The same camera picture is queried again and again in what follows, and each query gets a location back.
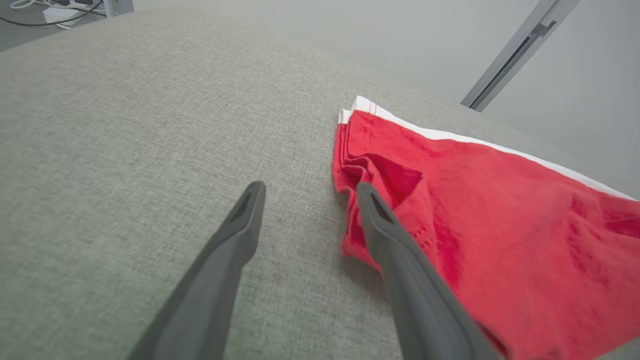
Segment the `gray upholstered cushion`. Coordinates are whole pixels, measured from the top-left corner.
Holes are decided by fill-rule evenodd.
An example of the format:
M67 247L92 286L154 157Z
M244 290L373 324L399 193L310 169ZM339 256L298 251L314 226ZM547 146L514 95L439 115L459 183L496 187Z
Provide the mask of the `gray upholstered cushion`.
M379 276L339 252L333 143L358 94L584 171L472 110L195 12L105 20L0 64L3 359L123 359L256 179L267 204L227 358L399 358Z

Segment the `power strip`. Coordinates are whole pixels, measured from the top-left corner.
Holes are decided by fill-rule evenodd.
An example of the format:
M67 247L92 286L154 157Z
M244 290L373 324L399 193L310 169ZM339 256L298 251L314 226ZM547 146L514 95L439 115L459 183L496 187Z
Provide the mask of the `power strip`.
M44 10L42 12L42 15L44 15L44 21L46 22L58 22L58 21L64 21L67 19L71 19L72 17L76 17L78 15L81 14L80 10L76 10L76 9L57 9L57 8L48 8L46 10ZM78 21L82 20L82 18L80 19L76 19L76 20L72 20L72 21L68 21L68 22L64 22L63 25L65 26L73 26L76 25L78 23Z

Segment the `gray wall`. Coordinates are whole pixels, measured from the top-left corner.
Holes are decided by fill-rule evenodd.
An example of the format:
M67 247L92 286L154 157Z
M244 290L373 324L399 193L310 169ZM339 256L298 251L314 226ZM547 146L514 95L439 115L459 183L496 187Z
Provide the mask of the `gray wall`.
M640 199L640 1L581 0L484 114Z

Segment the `wall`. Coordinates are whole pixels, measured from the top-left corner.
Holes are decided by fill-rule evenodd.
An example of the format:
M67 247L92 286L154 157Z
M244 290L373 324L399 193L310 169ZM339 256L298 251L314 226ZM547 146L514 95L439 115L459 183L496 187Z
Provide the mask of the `wall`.
M460 102L538 0L183 0ZM176 6L134 0L136 11Z
M640 199L640 1L582 0L483 111Z

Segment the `red cloth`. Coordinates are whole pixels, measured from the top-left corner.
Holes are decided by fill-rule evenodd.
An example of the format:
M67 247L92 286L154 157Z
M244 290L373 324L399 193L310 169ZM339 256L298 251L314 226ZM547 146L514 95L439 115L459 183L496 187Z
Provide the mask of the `red cloth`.
M640 202L361 97L353 110L333 162L345 256L379 269L355 195L370 182L508 359L592 359L640 336Z

